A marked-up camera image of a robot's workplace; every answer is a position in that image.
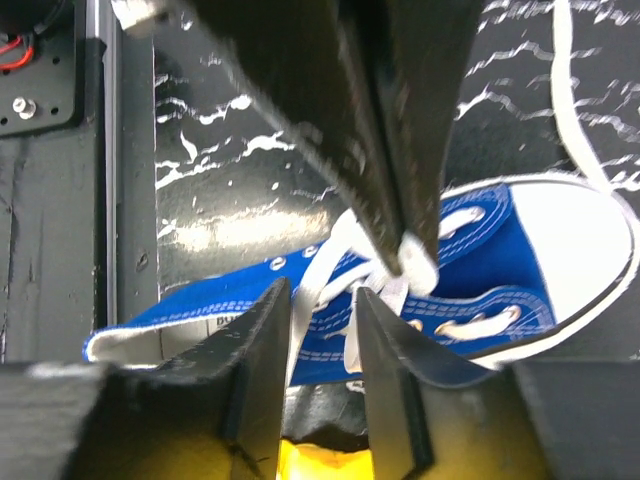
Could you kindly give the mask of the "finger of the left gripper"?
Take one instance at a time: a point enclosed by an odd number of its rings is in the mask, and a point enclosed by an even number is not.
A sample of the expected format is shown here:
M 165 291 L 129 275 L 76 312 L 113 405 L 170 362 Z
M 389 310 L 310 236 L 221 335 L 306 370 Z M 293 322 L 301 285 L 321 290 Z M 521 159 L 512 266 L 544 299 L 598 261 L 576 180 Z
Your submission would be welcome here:
M 355 210 L 385 260 L 398 259 L 408 234 L 438 257 L 440 190 L 482 9 L 480 1 L 344 4 L 378 149 Z
M 397 196 L 366 70 L 366 1 L 189 1 L 233 83 L 353 209 L 400 272 Z

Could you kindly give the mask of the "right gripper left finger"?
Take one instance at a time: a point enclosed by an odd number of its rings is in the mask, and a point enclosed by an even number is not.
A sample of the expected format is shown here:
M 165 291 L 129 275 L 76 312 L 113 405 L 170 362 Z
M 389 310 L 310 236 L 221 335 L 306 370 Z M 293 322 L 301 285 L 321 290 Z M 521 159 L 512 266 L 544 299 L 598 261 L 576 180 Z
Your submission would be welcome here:
M 278 279 L 227 327 L 153 370 L 1 368 L 5 479 L 272 479 L 290 333 Z

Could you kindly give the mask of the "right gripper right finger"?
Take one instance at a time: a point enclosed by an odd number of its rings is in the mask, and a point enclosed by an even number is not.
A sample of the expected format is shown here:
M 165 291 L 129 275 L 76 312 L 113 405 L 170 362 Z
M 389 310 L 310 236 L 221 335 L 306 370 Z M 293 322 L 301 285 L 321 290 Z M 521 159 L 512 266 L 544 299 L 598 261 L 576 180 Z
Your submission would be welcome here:
M 639 366 L 524 360 L 493 371 L 427 338 L 371 290 L 357 336 L 378 479 L 635 479 Z

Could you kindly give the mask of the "white shoelace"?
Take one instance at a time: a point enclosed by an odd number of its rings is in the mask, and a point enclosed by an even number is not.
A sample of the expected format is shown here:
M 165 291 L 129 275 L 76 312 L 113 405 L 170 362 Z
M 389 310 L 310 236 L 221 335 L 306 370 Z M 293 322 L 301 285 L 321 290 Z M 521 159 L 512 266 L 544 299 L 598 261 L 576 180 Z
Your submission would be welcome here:
M 530 244 L 510 200 L 453 203 L 440 223 L 441 259 L 427 274 L 428 295 L 411 292 L 371 254 L 345 212 L 296 288 L 294 316 L 310 330 L 292 377 L 295 385 L 343 381 L 360 373 L 356 291 L 368 287 L 401 319 L 455 353 L 490 364 L 512 358 L 554 316 Z

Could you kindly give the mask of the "blue sneaker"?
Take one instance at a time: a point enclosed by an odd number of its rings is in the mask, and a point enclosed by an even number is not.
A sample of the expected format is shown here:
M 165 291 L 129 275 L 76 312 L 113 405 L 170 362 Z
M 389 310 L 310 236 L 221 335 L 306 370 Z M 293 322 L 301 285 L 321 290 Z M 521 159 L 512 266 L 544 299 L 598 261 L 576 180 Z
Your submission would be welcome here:
M 93 333 L 83 354 L 150 369 L 223 330 L 278 278 L 292 288 L 292 385 L 360 375 L 356 292 L 487 367 L 526 358 L 589 324 L 639 266 L 639 221 L 615 192 L 564 174 L 509 176 L 448 191 L 429 292 L 390 277 L 351 212 L 321 243 L 193 283 L 133 320 Z

